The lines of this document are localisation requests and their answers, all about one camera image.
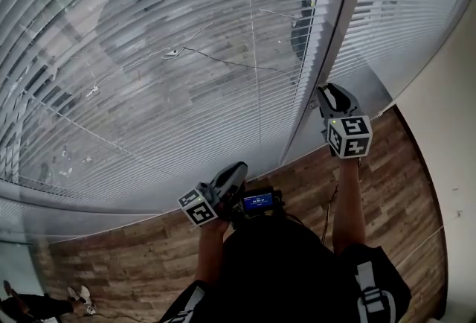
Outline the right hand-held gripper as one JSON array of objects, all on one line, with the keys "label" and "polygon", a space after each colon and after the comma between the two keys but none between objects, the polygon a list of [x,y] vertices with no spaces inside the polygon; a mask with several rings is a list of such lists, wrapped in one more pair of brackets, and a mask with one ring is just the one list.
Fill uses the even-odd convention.
[{"label": "right hand-held gripper", "polygon": [[317,98],[324,120],[324,139],[333,156],[339,158],[361,158],[369,153],[373,139],[370,118],[364,115],[357,98],[342,86],[327,84],[334,99],[332,105],[325,88],[317,88]]}]

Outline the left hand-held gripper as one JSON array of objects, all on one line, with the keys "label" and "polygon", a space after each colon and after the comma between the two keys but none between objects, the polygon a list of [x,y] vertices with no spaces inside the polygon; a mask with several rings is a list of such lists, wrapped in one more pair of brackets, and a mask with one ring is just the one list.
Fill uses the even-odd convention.
[{"label": "left hand-held gripper", "polygon": [[218,218],[231,221],[234,206],[245,190],[248,165],[230,164],[218,172],[211,184],[200,182],[177,200],[180,209],[194,226],[203,226]]}]

